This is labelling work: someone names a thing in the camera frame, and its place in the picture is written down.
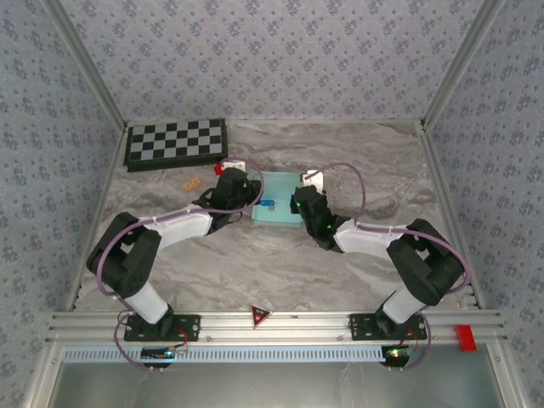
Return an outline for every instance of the red object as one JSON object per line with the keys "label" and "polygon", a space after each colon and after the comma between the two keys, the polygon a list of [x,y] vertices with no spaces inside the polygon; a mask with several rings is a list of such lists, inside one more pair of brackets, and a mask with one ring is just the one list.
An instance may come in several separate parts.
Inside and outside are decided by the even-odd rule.
{"label": "red object", "polygon": [[263,323],[270,315],[272,315],[270,310],[252,305],[253,328]]}
{"label": "red object", "polygon": [[457,339],[459,340],[459,346],[461,351],[473,352],[478,351],[476,342],[474,341],[473,331],[469,325],[456,326]]}
{"label": "red object", "polygon": [[221,174],[223,174],[223,168],[221,167],[221,163],[216,164],[213,168],[213,171],[215,172],[216,176],[220,176]]}

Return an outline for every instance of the floral wallpaper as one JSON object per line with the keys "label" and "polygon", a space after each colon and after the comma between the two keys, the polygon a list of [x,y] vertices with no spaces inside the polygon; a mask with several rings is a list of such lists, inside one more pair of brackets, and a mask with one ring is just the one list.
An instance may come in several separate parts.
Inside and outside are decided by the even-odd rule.
{"label": "floral wallpaper", "polygon": [[0,406],[64,307],[117,136],[38,0],[0,5]]}
{"label": "floral wallpaper", "polygon": [[128,120],[421,117],[481,0],[61,0]]}
{"label": "floral wallpaper", "polygon": [[544,4],[508,0],[433,136],[488,307],[544,406]]}

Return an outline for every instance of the red triangle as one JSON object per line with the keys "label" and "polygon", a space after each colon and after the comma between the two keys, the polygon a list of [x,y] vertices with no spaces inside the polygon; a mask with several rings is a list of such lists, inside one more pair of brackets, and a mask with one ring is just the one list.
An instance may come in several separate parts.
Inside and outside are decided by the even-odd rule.
{"label": "red triangle", "polygon": [[252,304],[253,328],[263,323],[272,312]]}

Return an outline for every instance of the gray marble table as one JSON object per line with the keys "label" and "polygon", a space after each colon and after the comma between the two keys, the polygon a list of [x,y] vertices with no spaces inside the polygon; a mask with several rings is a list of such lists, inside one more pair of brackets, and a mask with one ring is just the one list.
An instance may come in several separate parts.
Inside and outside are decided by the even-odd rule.
{"label": "gray marble table", "polygon": [[[350,162],[365,178],[364,221],[408,224],[419,217],[445,232],[413,126],[231,122],[228,135],[232,156],[251,158],[265,171],[301,173]],[[182,184],[194,177],[202,186],[186,193]],[[120,212],[140,217],[171,212],[216,180],[212,166],[127,173],[120,158],[95,240]],[[348,169],[327,172],[325,188],[334,212],[353,215],[360,207],[360,186]],[[178,311],[247,310],[250,303],[273,310],[373,310],[401,284],[386,260],[326,252],[302,228],[251,225],[249,216],[160,252],[151,282]],[[459,301],[449,296],[440,307],[453,309]],[[89,272],[76,307],[120,309],[98,292]]]}

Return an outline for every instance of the wooden block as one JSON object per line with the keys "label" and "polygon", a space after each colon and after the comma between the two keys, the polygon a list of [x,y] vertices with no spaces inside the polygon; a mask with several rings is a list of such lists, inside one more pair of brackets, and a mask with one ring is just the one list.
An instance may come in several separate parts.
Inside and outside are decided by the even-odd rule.
{"label": "wooden block", "polygon": [[193,178],[192,180],[188,181],[184,184],[184,190],[185,191],[192,191],[199,185],[201,185],[202,182],[198,177]]}

